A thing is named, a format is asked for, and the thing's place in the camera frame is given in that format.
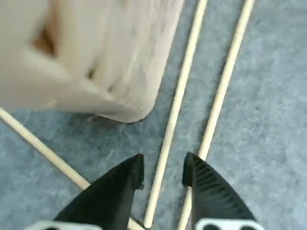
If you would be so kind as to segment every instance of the gray carpet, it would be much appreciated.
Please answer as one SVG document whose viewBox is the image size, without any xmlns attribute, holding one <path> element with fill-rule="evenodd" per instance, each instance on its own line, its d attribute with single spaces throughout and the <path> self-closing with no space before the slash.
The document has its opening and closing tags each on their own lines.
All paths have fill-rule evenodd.
<svg viewBox="0 0 307 230">
<path fill-rule="evenodd" d="M 143 221 L 196 0 L 186 1 L 156 106 L 143 121 L 91 115 L 12 114 L 92 182 L 136 153 L 145 189 L 132 216 Z M 187 151 L 197 152 L 242 0 L 209 0 L 180 111 L 154 230 L 174 230 L 185 188 Z M 208 162 L 267 230 L 307 229 L 307 1 L 259 0 L 217 124 Z M 0 124 L 0 225 L 18 230 L 52 219 L 80 189 L 5 124 Z"/>
</svg>

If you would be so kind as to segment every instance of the blue-gray carpet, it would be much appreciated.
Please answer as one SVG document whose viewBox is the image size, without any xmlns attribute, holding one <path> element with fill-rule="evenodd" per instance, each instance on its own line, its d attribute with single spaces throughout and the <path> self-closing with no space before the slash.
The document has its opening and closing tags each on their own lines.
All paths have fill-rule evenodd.
<svg viewBox="0 0 307 230">
<path fill-rule="evenodd" d="M 242 0 L 209 0 L 180 111 L 154 230 L 174 230 L 186 189 L 187 151 L 197 152 Z M 143 121 L 91 115 L 12 114 L 90 182 L 136 153 L 145 189 L 132 216 L 143 221 L 197 0 L 187 0 L 156 106 Z M 208 162 L 267 230 L 307 229 L 307 1 L 259 0 L 240 49 Z M 0 225 L 18 230 L 52 219 L 80 189 L 0 123 Z"/>
</svg>

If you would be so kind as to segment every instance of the thin wooden rod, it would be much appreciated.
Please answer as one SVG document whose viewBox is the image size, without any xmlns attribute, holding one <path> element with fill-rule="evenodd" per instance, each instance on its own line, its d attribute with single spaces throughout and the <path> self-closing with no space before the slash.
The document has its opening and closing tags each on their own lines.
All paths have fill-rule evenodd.
<svg viewBox="0 0 307 230">
<path fill-rule="evenodd" d="M 165 167 L 167 163 L 167 158 L 169 155 L 169 151 L 171 148 L 173 136 L 174 136 L 174 131 L 177 123 L 177 118 L 178 114 L 180 111 L 181 107 L 181 102 L 184 96 L 185 88 L 187 85 L 188 77 L 189 77 L 189 72 L 191 69 L 191 64 L 193 61 L 193 56 L 197 44 L 197 40 L 200 34 L 201 30 L 201 23 L 202 19 L 206 10 L 208 0 L 200 0 L 196 9 L 194 21 L 193 21 L 193 26 L 192 30 L 190 32 L 189 36 L 189 41 L 188 41 L 188 46 L 187 50 L 185 53 L 183 65 L 181 68 L 177 88 L 176 88 L 176 93 L 175 97 L 173 100 L 173 105 L 171 109 L 171 113 L 168 119 L 168 123 L 166 126 L 166 131 L 165 131 L 165 136 L 161 148 L 161 153 L 157 165 L 157 170 L 154 176 L 154 181 L 153 181 L 153 187 L 152 191 L 149 197 L 149 202 L 145 214 L 145 219 L 144 219 L 144 227 L 150 228 L 153 224 L 153 218 L 154 218 L 154 213 L 155 209 L 157 206 L 158 198 L 159 198 L 159 193 L 161 189 L 161 184 L 165 172 Z"/>
<path fill-rule="evenodd" d="M 86 181 L 80 174 L 78 174 L 71 166 L 63 161 L 54 151 L 48 148 L 42 141 L 40 141 L 34 134 L 25 128 L 19 121 L 11 116 L 4 109 L 0 108 L 0 117 L 12 129 L 14 129 L 21 137 L 36 148 L 42 155 L 44 155 L 51 163 L 67 175 L 73 182 L 75 182 L 81 189 L 86 189 L 90 183 Z M 128 228 L 130 230 L 145 230 L 136 221 L 129 218 Z"/>
<path fill-rule="evenodd" d="M 236 32 L 233 37 L 233 41 L 226 59 L 226 64 L 221 76 L 221 81 L 214 99 L 213 107 L 210 112 L 208 124 L 205 130 L 205 134 L 199 150 L 199 157 L 206 160 L 210 144 L 213 138 L 214 130 L 217 124 L 219 114 L 222 109 L 223 101 L 226 95 L 226 91 L 229 85 L 229 81 L 236 63 L 236 58 L 239 53 L 239 49 L 246 31 L 249 17 L 251 15 L 255 0 L 245 0 L 244 6 L 241 11 L 238 24 L 236 26 Z M 191 188 L 188 189 L 186 199 L 184 202 L 183 210 L 178 224 L 177 230 L 184 230 L 187 226 L 189 215 L 192 209 L 192 195 Z"/>
</svg>

